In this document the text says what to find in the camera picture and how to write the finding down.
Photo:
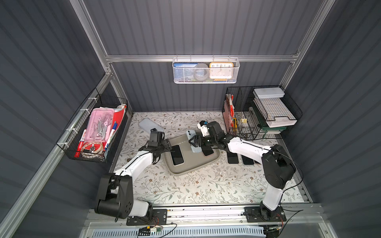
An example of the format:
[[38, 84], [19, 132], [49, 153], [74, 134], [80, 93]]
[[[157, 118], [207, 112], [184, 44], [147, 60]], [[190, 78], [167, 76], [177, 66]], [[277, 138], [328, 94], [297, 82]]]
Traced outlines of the black phone pink case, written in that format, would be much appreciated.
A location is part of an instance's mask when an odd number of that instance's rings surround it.
[[254, 160], [251, 158], [248, 158], [244, 155], [242, 155], [241, 158], [242, 158], [242, 162], [244, 165], [254, 165], [255, 164]]
[[211, 156], [212, 154], [214, 154], [214, 150], [211, 147], [204, 146], [201, 149], [205, 157]]

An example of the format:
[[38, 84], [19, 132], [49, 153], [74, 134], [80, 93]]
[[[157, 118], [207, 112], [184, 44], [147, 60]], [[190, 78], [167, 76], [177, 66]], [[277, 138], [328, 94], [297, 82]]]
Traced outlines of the beige plastic storage tray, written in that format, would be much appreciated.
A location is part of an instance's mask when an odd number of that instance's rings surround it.
[[216, 162], [220, 158], [220, 151], [218, 149], [213, 149], [214, 154], [205, 157], [202, 152], [193, 153], [191, 146], [188, 143], [188, 138], [186, 135], [178, 136], [169, 139], [171, 146], [179, 145], [184, 158], [184, 163], [178, 166], [174, 166], [172, 163], [172, 158], [170, 152], [165, 152], [161, 155], [161, 159], [164, 160], [169, 172], [172, 175], [180, 176], [195, 170], [201, 169], [207, 165]]

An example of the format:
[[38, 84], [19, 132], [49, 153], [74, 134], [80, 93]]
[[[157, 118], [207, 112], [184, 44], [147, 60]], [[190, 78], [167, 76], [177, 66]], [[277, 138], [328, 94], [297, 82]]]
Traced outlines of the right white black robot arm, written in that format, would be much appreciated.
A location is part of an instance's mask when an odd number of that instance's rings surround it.
[[235, 134], [226, 134], [218, 122], [201, 121], [197, 127], [199, 133], [186, 133], [192, 147], [217, 148], [260, 163], [267, 181], [267, 190], [260, 208], [263, 212], [270, 213], [280, 207], [286, 187], [297, 171], [295, 163], [286, 155], [282, 146], [262, 146]]

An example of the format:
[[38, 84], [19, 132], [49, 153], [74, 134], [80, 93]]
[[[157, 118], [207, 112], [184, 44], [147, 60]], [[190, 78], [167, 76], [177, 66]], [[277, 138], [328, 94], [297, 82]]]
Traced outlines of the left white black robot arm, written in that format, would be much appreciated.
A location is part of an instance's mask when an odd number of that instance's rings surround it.
[[116, 220], [128, 217], [151, 219], [151, 203], [134, 198], [134, 181], [147, 167], [156, 164], [161, 154], [171, 149], [165, 133], [152, 129], [147, 143], [127, 164], [101, 177], [95, 199], [95, 213], [111, 216]]

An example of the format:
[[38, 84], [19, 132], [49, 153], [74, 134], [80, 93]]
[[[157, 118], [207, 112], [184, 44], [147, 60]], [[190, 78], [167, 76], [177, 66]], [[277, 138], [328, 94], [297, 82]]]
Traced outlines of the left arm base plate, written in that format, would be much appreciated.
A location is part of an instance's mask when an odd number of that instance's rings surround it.
[[144, 217], [128, 217], [127, 226], [155, 226], [167, 224], [167, 209], [153, 209], [149, 210]]

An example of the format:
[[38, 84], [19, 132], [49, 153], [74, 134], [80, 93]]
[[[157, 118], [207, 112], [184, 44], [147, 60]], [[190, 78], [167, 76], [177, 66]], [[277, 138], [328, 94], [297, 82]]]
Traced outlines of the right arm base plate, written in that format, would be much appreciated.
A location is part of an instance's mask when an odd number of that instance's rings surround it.
[[243, 215], [246, 217], [248, 223], [287, 221], [284, 210], [280, 206], [274, 211], [270, 211], [266, 207], [249, 206], [244, 208]]

